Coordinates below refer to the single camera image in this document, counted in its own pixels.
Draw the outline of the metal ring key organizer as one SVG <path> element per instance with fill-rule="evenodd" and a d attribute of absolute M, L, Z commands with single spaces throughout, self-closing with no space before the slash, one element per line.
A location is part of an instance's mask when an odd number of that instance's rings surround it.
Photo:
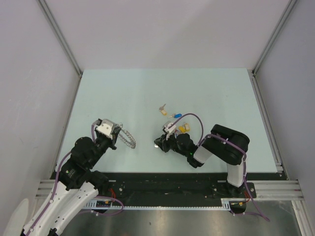
<path fill-rule="evenodd" d="M 129 148 L 131 149 L 135 149 L 136 148 L 136 140 L 135 138 L 131 135 L 131 133 L 126 130 L 123 129 L 123 124 L 122 123 L 118 123 L 117 126 L 121 129 L 119 134 L 118 134 L 118 138 Z"/>

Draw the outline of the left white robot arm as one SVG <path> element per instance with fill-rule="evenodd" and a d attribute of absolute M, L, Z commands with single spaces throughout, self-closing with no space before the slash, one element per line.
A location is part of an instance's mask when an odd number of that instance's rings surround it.
<path fill-rule="evenodd" d="M 72 150 L 61 160 L 55 183 L 44 203 L 25 224 L 23 236 L 59 236 L 86 203 L 108 193 L 108 178 L 94 165 L 110 148 L 116 149 L 121 128 L 110 132 L 96 131 L 96 140 L 79 138 Z"/>

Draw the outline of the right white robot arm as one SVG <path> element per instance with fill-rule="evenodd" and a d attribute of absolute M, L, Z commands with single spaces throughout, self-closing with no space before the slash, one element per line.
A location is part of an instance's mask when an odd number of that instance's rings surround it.
<path fill-rule="evenodd" d="M 232 197 L 241 197 L 245 193 L 246 153 L 250 139 L 247 135 L 216 124 L 211 132 L 195 144 L 188 133 L 176 134 L 166 131 L 154 140 L 155 147 L 167 153 L 176 152 L 186 157 L 194 168 L 202 167 L 212 156 L 224 161 L 227 166 L 226 190 Z"/>

